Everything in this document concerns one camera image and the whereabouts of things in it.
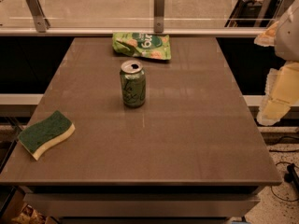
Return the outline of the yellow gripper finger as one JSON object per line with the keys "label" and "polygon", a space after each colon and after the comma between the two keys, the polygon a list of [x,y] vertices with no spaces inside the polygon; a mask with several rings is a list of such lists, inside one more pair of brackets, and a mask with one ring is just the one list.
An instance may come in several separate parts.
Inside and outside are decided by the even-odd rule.
{"label": "yellow gripper finger", "polygon": [[271,68],[264,92],[257,121],[263,126],[271,126],[279,122],[299,101],[299,63],[285,62],[278,70]]}
{"label": "yellow gripper finger", "polygon": [[274,22],[254,39],[254,44],[262,47],[274,47],[278,22]]}

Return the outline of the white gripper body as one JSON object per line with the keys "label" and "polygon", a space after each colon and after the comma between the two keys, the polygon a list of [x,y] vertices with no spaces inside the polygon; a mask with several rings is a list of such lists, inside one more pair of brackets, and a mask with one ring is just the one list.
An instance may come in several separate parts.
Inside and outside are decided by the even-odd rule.
{"label": "white gripper body", "polygon": [[278,21],[275,53],[285,61],[299,61],[299,1],[295,0]]}

